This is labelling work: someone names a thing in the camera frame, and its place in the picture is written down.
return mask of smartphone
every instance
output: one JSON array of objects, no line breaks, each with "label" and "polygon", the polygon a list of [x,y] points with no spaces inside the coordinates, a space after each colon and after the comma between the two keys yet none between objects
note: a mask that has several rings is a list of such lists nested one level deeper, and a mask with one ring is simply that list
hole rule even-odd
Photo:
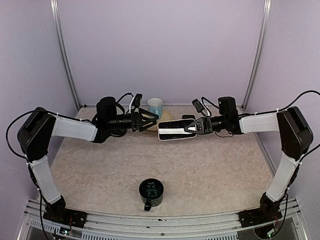
[{"label": "smartphone", "polygon": [[196,133],[186,132],[185,127],[195,120],[193,118],[162,121],[158,123],[158,137],[160,141],[182,140],[195,138]]}]

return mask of metal frame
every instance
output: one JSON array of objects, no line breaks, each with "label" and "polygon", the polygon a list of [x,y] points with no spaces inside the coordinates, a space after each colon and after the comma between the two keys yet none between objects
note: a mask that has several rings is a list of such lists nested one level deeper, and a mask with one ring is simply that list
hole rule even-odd
[{"label": "metal frame", "polygon": [[60,54],[61,54],[61,58],[62,58],[62,62],[63,62],[63,67],[64,67],[67,83],[68,83],[70,91],[71,91],[71,96],[72,96],[75,108],[77,110],[79,110],[81,108],[81,102],[79,99],[79,95],[78,95],[78,92],[76,89],[74,79],[71,74],[71,69],[70,69],[70,65],[69,65],[69,61],[68,61],[68,57],[67,57],[64,36],[63,36],[60,15],[59,15],[58,0],[50,0],[50,3],[51,3],[53,22],[54,22],[54,26],[55,26],[55,33],[56,33],[56,36],[58,39],[58,45],[60,48]]},{"label": "metal frame", "polygon": [[[285,201],[280,205],[284,214]],[[40,203],[30,199],[24,212],[21,230],[18,240],[25,240],[30,227],[41,229]],[[166,239],[166,240],[208,240],[208,239],[233,239],[239,231],[262,227],[265,224],[254,227],[242,228],[238,211],[201,214],[190,216],[133,216],[121,214],[107,214],[100,212],[88,212],[84,228],[72,228],[71,239],[78,240],[137,240],[137,239]],[[295,199],[288,201],[287,218],[293,218],[299,240],[308,240],[304,221],[298,203]],[[44,227],[49,233],[59,229],[61,224],[44,220]]]},{"label": "metal frame", "polygon": [[261,21],[261,27],[260,27],[260,34],[258,39],[258,46],[256,48],[255,56],[254,56],[254,62],[253,67],[250,74],[250,80],[248,87],[246,89],[242,108],[246,110],[249,104],[250,97],[252,95],[252,91],[254,89],[254,85],[257,78],[257,73],[260,65],[260,60],[262,57],[263,47],[266,39],[267,34],[267,27],[268,27],[268,21],[269,21],[269,15],[270,15],[270,8],[271,8],[271,0],[264,0],[264,8],[263,8],[263,14],[262,14],[262,21]]}]

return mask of black mug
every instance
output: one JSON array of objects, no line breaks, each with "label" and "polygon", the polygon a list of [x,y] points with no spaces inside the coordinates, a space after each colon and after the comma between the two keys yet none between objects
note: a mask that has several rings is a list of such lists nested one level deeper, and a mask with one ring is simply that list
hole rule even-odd
[{"label": "black mug", "polygon": [[148,178],[140,184],[139,193],[144,203],[144,210],[148,212],[151,207],[156,207],[162,202],[164,186],[159,180]]}]

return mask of purple backdrop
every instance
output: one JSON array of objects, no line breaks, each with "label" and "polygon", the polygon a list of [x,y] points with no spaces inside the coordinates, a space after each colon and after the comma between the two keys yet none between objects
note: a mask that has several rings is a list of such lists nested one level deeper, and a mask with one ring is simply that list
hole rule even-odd
[{"label": "purple backdrop", "polygon": [[[26,162],[7,147],[6,128],[37,106],[71,116],[76,109],[59,54],[50,1],[2,0],[0,5],[0,240],[11,240],[36,190]],[[9,138],[19,153],[17,130],[22,123],[12,127]],[[60,142],[52,141],[51,160]]]},{"label": "purple backdrop", "polygon": [[130,91],[144,103],[234,96],[241,104],[263,7],[263,0],[59,1],[81,103]]},{"label": "purple backdrop", "polygon": [[[282,108],[301,92],[320,91],[320,2],[273,0],[263,56],[248,112]],[[296,106],[313,134],[312,147],[320,142],[320,97],[303,96]],[[276,167],[279,165],[278,133],[261,134]],[[296,197],[311,240],[320,236],[319,150],[304,159],[296,182],[289,191]]]}]

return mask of table surface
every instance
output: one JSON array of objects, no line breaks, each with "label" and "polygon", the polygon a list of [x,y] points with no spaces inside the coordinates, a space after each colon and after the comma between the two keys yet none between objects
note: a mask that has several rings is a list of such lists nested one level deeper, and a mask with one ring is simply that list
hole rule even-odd
[{"label": "table surface", "polygon": [[[165,109],[173,119],[183,114],[201,117],[193,106]],[[77,117],[92,119],[95,113],[94,107],[82,108]],[[201,215],[257,207],[272,181],[253,134],[159,141],[157,132],[129,130],[101,144],[65,138],[51,172],[67,207],[137,216]],[[164,185],[163,202],[150,212],[144,211],[139,194],[139,185],[147,178]]]}]

